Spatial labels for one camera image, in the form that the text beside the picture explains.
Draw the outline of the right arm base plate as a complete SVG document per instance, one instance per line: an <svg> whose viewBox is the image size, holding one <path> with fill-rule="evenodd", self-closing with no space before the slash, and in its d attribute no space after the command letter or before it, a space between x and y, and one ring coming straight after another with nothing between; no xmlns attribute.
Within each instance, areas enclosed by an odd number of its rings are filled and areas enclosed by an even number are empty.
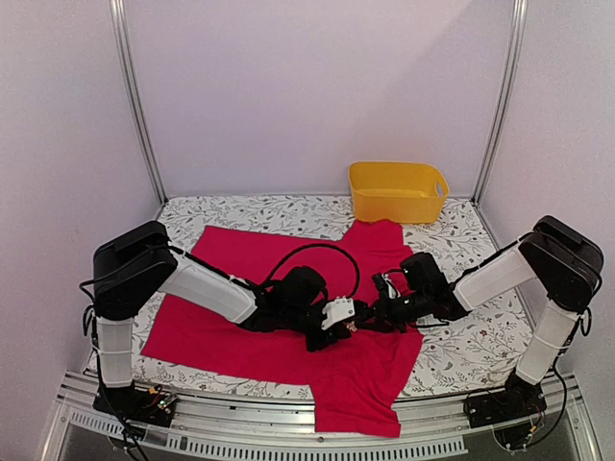
<svg viewBox="0 0 615 461"><path fill-rule="evenodd" d="M472 428L538 415L546 409L542 387L516 375L508 377L503 390L471 395L463 403L463 412Z"/></svg>

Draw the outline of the red t-shirt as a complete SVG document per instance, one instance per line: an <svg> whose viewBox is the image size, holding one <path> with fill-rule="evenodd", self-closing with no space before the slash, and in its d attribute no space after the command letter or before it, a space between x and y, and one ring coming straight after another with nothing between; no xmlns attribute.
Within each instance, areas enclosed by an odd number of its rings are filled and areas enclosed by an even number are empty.
<svg viewBox="0 0 615 461"><path fill-rule="evenodd" d="M400 225L354 222L324 249L317 239L207 226L192 252L235 276L261 282L284 255L302 246L280 270L306 265L324 277L332 297L348 295L373 303L371 277L411 256ZM360 330L320 352L308 352L303 335L282 330L246 331L223 317L174 296L166 296L142 355L172 364L280 384L306 385L315 401L319 432L351 432L397 438L401 433L392 404L405 388L423 336Z"/></svg>

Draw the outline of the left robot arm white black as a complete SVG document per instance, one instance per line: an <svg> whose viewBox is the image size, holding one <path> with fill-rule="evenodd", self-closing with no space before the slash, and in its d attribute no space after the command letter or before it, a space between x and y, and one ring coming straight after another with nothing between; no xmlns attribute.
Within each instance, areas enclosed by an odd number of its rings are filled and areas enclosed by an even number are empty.
<svg viewBox="0 0 615 461"><path fill-rule="evenodd" d="M249 331L299 332L311 352L348 337L345 324L356 314L353 298L331 299L324 279L309 267L295 267L281 280L240 279L171 245L158 221L100 246L92 263L92 279L79 286L90 297L93 314L85 331L92 336L105 399L123 417L135 416L143 406L133 388L133 324L157 292L197 304Z"/></svg>

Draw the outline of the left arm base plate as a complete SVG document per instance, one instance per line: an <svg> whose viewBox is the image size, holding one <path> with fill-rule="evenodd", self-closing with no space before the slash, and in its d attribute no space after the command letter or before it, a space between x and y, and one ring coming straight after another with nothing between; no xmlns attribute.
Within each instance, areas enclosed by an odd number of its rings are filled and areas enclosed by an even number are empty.
<svg viewBox="0 0 615 461"><path fill-rule="evenodd" d="M101 413L133 421L170 427L175 415L178 396L161 387L138 389L133 384L121 388L100 385L93 408Z"/></svg>

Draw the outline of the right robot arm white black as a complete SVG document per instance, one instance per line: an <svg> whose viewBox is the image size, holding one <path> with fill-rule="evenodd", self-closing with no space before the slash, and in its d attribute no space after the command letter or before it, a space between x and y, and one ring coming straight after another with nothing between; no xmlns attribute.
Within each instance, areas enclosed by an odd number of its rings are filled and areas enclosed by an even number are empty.
<svg viewBox="0 0 615 461"><path fill-rule="evenodd" d="M530 286L541 292L543 306L525 351L496 396L497 410L518 418L539 406L541 384L570 346L582 317L603 286L605 257L600 246L559 219L546 215L533 228L485 261L449 280L433 255L420 252L397 268L409 290L395 294L386 273L373 282L377 299L361 328L404 332L431 316L454 322L498 297Z"/></svg>

